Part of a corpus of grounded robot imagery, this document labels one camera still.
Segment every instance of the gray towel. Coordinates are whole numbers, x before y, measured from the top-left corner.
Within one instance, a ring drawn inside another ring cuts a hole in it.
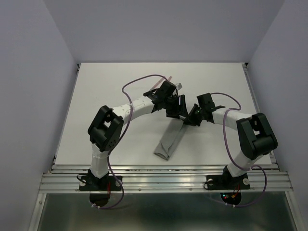
[[[172,119],[158,146],[155,148],[154,154],[165,160],[169,160],[186,129],[187,125],[183,123],[183,120]]]

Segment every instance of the purple cable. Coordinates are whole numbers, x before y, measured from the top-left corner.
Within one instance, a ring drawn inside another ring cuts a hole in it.
[[[229,150],[228,141],[227,141],[227,135],[226,135],[226,120],[227,120],[227,114],[228,114],[228,112],[229,112],[230,110],[240,111],[240,110],[242,109],[242,106],[240,105],[240,103],[239,103],[235,98],[233,98],[232,96],[230,96],[230,95],[228,95],[228,94],[220,93],[220,92],[214,92],[214,93],[211,93],[211,95],[224,95],[224,96],[227,96],[227,97],[233,99],[233,100],[237,103],[237,105],[239,106],[239,108],[229,108],[229,109],[227,109],[226,112],[225,112],[225,115],[224,115],[224,117],[223,117],[223,123],[222,123],[223,139],[224,139],[224,141],[225,141],[226,150],[227,150],[227,153],[228,153],[228,156],[229,156],[231,162],[232,162],[237,168],[239,168],[240,170],[249,171],[250,168],[243,168],[243,167],[239,166],[237,163],[235,163],[234,159],[233,159],[232,156],[231,156],[230,150]],[[261,166],[259,166],[259,165],[252,165],[251,168],[253,168],[253,167],[258,167],[258,168],[260,168],[261,171],[262,171],[263,174],[264,174],[265,182],[264,182],[263,191],[262,191],[261,195],[260,195],[256,200],[254,200],[253,202],[250,202],[250,203],[245,204],[245,205],[235,205],[235,207],[247,207],[247,206],[253,205],[253,204],[259,202],[259,200],[264,196],[264,193],[265,193],[265,190],[266,190],[266,186],[267,186],[267,184],[268,184],[268,179],[267,179],[266,173],[265,173],[264,169],[263,169]]]
[[[123,94],[125,94],[126,97],[128,98],[129,104],[132,103],[132,100],[131,100],[130,96],[124,91],[124,88],[127,87],[128,85],[134,83],[134,82],[137,82],[137,81],[142,80],[142,79],[145,79],[145,78],[153,77],[153,76],[161,77],[161,78],[164,78],[166,81],[168,81],[168,79],[167,79],[165,76],[153,74],[153,75],[148,75],[148,76],[144,76],[144,77],[135,79],[135,80],[133,80],[133,81],[131,81],[131,82],[125,84],[125,85],[122,87],[122,92],[123,92]],[[128,128],[129,128],[129,125],[130,125],[132,116],[133,116],[133,107],[132,107],[132,105],[130,105],[130,112],[129,112],[129,116],[128,116],[128,121],[127,121],[127,124],[126,124],[126,127],[125,127],[123,133],[122,133],[121,136],[120,136],[119,142],[122,140],[122,138],[124,137],[125,133],[127,132]],[[120,185],[120,187],[121,187],[122,196],[121,196],[121,198],[118,200],[118,202],[116,202],[114,205],[109,206],[109,207],[98,207],[98,206],[96,206],[95,204],[93,204],[93,203],[90,202],[91,205],[92,205],[93,207],[98,208],[98,209],[109,209],[109,208],[113,208],[113,207],[117,206],[117,205],[123,200],[123,198],[124,198],[124,188],[123,188],[122,182],[116,177],[116,175],[115,175],[115,173],[113,172],[113,170],[112,170],[112,168],[111,168],[111,165],[110,165],[109,156],[110,156],[111,152],[112,152],[112,150],[111,150],[111,151],[109,152],[109,154],[108,154],[107,163],[108,163],[108,167],[109,167],[109,170],[110,170],[112,176],[115,178],[115,180],[119,183],[119,185]]]

